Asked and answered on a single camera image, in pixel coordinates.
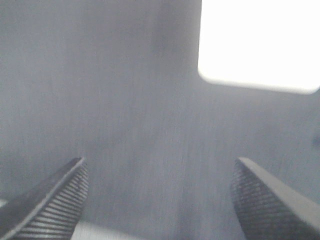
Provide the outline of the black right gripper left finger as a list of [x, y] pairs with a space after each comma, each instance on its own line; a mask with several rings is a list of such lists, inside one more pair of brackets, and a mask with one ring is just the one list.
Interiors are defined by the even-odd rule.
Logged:
[[88, 196], [84, 157], [66, 165], [0, 208], [2, 240], [70, 240]]

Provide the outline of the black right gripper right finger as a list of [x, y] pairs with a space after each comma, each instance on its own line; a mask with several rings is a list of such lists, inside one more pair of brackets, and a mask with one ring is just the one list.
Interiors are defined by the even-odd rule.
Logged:
[[247, 240], [318, 240], [320, 206], [252, 160], [235, 160], [231, 200]]

